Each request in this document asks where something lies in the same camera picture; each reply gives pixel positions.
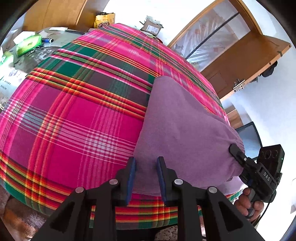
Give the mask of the person right hand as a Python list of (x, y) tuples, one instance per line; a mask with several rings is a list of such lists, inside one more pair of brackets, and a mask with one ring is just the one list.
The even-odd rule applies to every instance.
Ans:
[(250, 222), (254, 222), (260, 217), (264, 209), (264, 203), (262, 201), (255, 201), (251, 204), (248, 199), (248, 195), (250, 194), (250, 189), (245, 188), (243, 193), (239, 196), (239, 198), (234, 202), (234, 206), (238, 209), (238, 211), (243, 215), (248, 215), (248, 209), (253, 208), (255, 210), (253, 216), (249, 219)]

